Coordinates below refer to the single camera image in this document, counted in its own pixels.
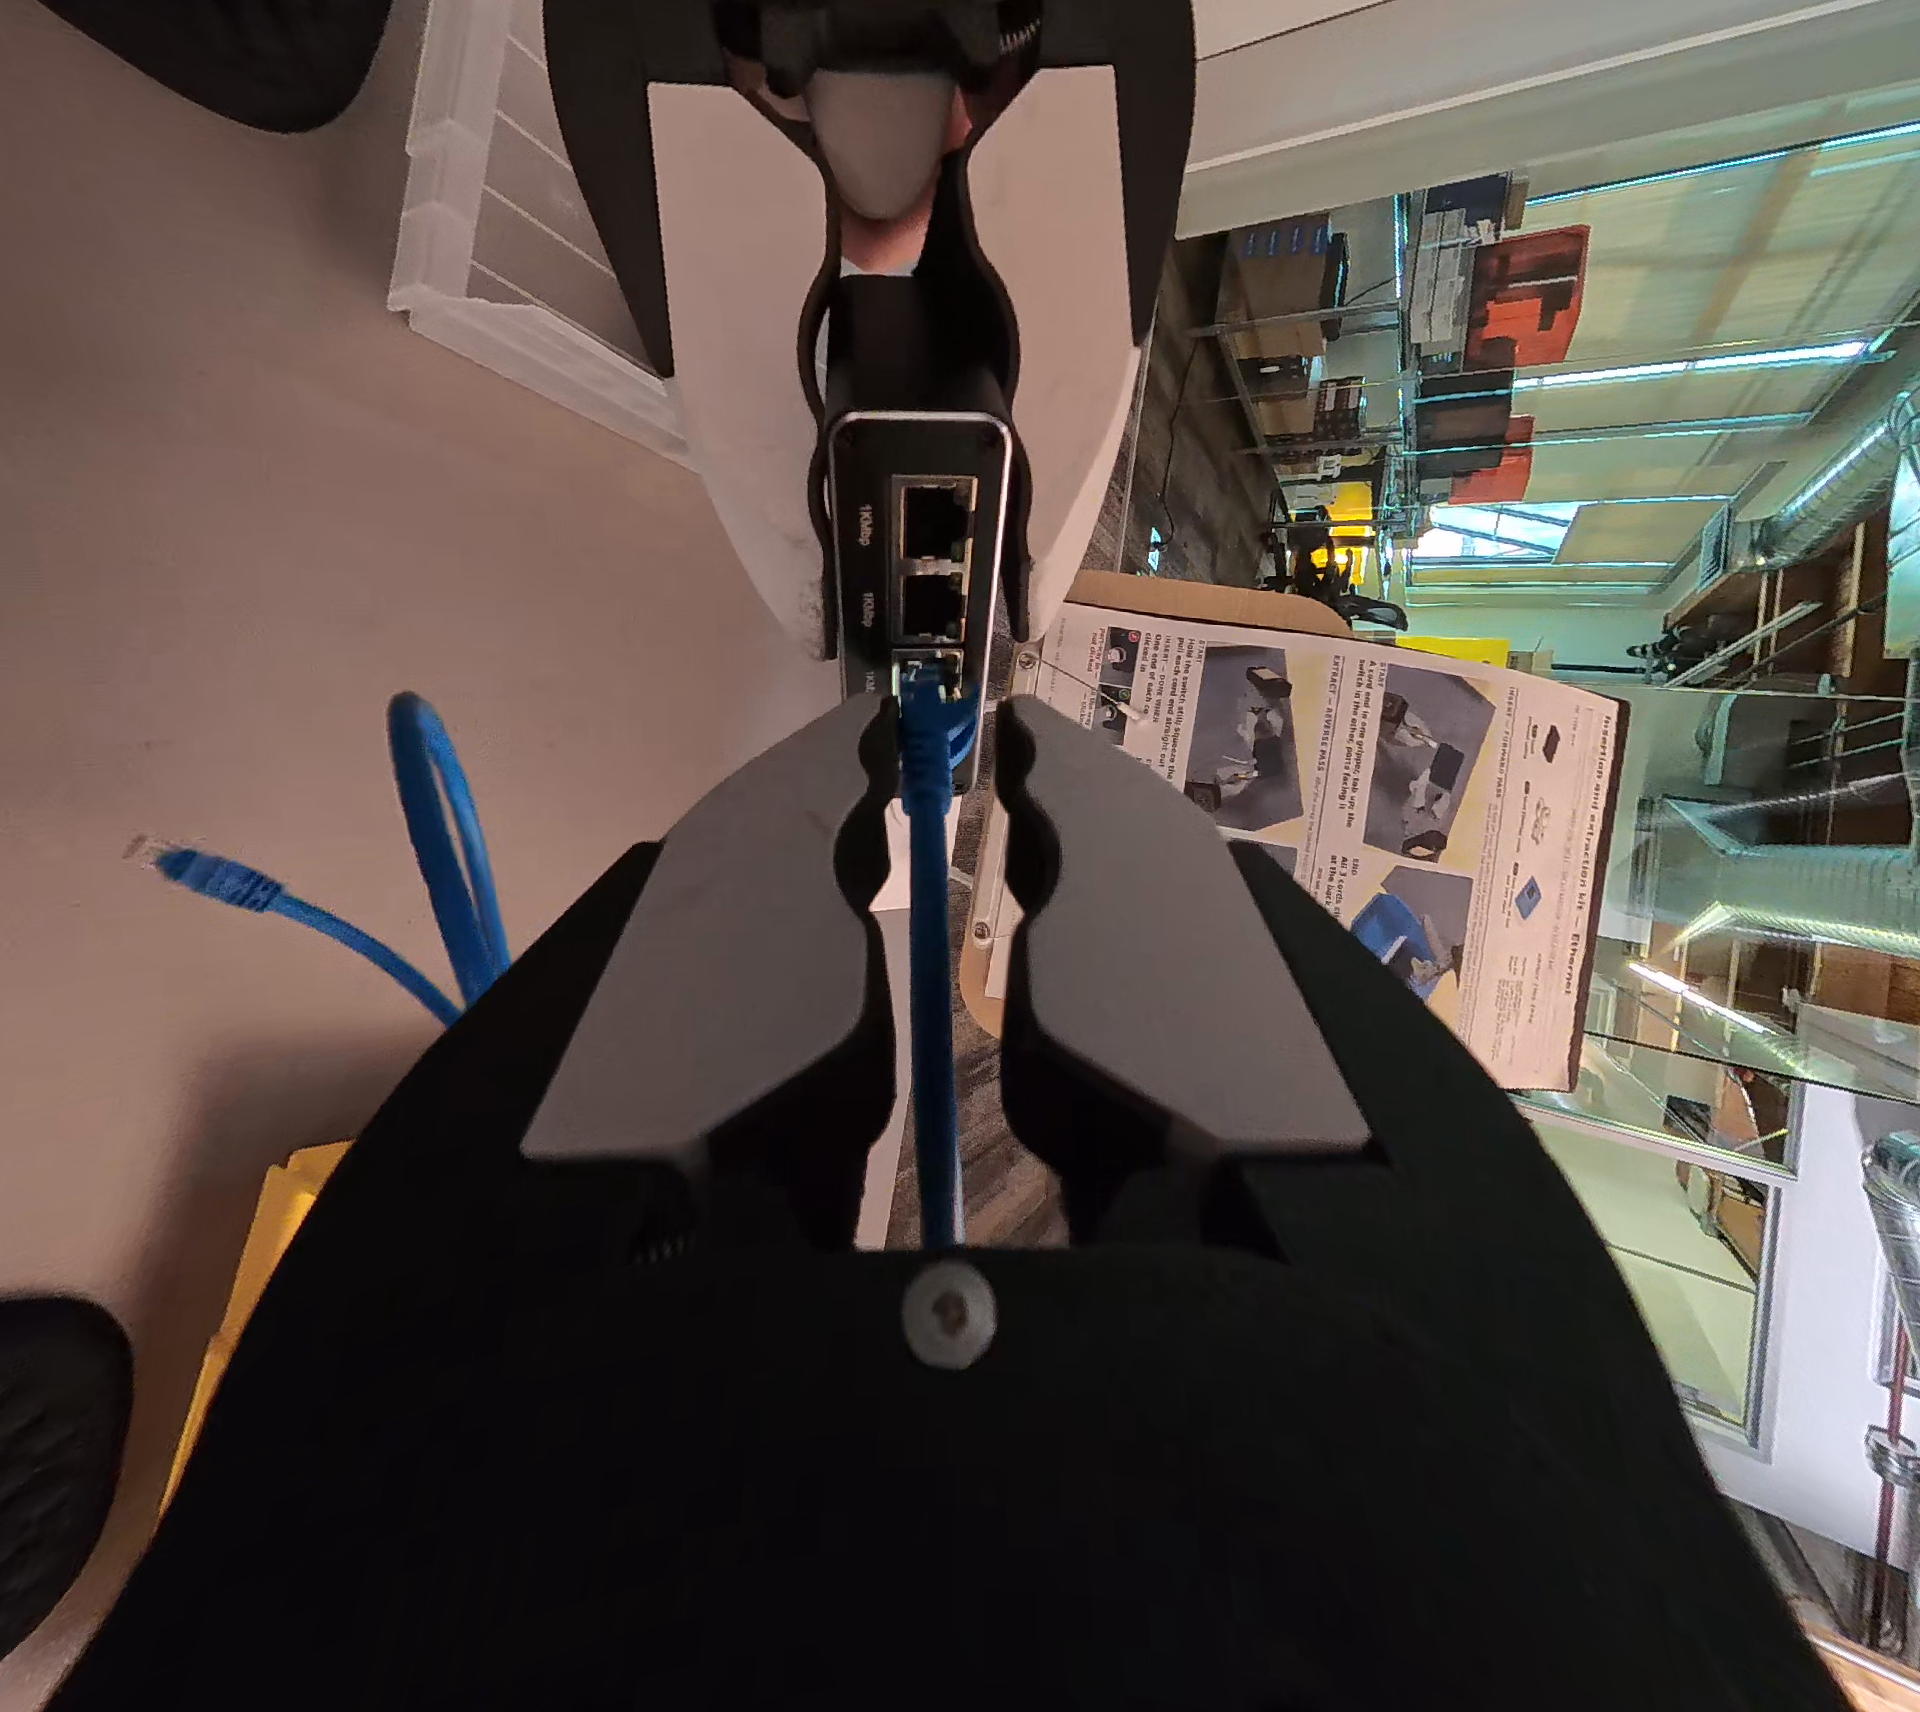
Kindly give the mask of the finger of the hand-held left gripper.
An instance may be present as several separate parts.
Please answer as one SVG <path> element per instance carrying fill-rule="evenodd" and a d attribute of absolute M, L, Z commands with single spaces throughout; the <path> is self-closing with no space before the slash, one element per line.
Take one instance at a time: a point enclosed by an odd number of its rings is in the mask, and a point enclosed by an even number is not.
<path fill-rule="evenodd" d="M 767 611 L 831 656 L 810 490 L 818 378 L 803 342 L 830 263 L 818 164 L 728 85 L 652 82 L 650 138 L 674 371 L 692 469 Z"/>
<path fill-rule="evenodd" d="M 995 584 L 1036 641 L 1068 595 L 1131 414 L 1162 228 L 1129 245 L 1116 71 L 965 93 L 933 72 L 922 306 L 931 400 L 1006 425 Z"/>

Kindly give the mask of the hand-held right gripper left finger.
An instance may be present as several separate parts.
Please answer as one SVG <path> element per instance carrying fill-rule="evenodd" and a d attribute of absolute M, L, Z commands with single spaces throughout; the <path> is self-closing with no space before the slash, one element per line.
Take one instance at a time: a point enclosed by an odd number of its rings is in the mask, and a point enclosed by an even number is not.
<path fill-rule="evenodd" d="M 519 1140 L 540 1164 L 678 1171 L 714 1215 L 767 1201 L 854 1245 L 898 1104 L 875 902 L 892 869 L 898 703 L 845 700 L 662 838 Z"/>

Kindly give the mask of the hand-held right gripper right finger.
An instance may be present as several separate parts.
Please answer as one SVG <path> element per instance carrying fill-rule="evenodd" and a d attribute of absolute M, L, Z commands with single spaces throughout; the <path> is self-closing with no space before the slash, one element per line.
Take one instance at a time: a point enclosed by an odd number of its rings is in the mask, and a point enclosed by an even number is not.
<path fill-rule="evenodd" d="M 1149 767 L 1033 696 L 995 715 L 1020 907 L 1006 1124 L 1071 1245 L 1187 1241 L 1231 1171 L 1364 1157 L 1372 1133 L 1228 843 Z"/>

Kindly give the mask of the black ethernet switch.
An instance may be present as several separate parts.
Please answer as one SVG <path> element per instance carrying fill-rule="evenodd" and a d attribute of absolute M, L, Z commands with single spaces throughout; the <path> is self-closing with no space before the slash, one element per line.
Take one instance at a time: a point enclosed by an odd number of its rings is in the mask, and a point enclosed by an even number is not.
<path fill-rule="evenodd" d="M 1023 453 L 992 307 L 947 311 L 912 275 L 845 275 L 822 322 L 808 490 L 825 641 L 845 696 L 935 685 L 965 707 L 972 786 L 997 621 L 1023 618 Z"/>

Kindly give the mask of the clear plastic bin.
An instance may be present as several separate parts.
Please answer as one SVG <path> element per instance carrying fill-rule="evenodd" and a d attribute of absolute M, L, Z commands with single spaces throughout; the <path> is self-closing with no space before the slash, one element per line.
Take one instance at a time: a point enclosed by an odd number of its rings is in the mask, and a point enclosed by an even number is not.
<path fill-rule="evenodd" d="M 572 176 L 540 0 L 428 0 L 387 307 L 418 336 L 684 467 Z"/>

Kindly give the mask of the yellow plastic bin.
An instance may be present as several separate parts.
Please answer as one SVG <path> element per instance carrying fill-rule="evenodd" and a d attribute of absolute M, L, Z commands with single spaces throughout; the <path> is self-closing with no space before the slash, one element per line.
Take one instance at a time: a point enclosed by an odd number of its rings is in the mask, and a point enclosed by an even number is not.
<path fill-rule="evenodd" d="M 283 1161 L 271 1164 L 264 1172 L 222 1318 L 200 1356 L 200 1370 L 188 1400 L 155 1520 L 166 1512 L 180 1489 L 180 1481 L 199 1444 L 216 1388 L 224 1378 L 247 1321 L 251 1321 L 261 1295 L 300 1228 L 300 1223 L 308 1218 L 317 1196 L 321 1196 L 324 1182 L 349 1153 L 350 1146 L 350 1139 L 340 1139 L 299 1147 Z"/>

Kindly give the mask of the person's left hand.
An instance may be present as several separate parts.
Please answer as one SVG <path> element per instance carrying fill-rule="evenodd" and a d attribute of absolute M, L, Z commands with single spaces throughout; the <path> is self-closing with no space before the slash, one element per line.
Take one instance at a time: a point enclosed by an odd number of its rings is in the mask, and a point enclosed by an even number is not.
<path fill-rule="evenodd" d="M 836 194 L 839 268 L 910 272 L 953 129 L 965 126 L 953 79 L 925 71 L 817 71 L 803 106 Z"/>

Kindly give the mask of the instruction poster board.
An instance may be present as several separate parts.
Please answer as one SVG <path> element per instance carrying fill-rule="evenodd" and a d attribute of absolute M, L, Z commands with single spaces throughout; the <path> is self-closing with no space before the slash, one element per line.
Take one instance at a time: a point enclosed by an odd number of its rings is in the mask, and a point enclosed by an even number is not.
<path fill-rule="evenodd" d="M 1082 573 L 1009 692 L 1254 843 L 1515 1094 L 1581 1068 L 1621 698 L 1298 594 Z"/>

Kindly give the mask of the silver air duct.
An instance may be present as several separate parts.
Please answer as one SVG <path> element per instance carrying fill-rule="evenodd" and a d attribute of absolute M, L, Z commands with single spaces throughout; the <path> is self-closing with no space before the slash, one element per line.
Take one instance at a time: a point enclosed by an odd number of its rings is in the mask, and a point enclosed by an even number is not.
<path fill-rule="evenodd" d="M 1917 1386 L 1917 1133 L 1890 1131 L 1862 1149 L 1860 1187 L 1872 1228 L 1872 1371 Z"/>
<path fill-rule="evenodd" d="M 1801 563 L 1890 499 L 1902 461 L 1915 455 L 1915 396 L 1915 385 L 1893 396 L 1853 445 L 1751 528 L 1748 560 L 1755 565 L 1784 571 Z"/>

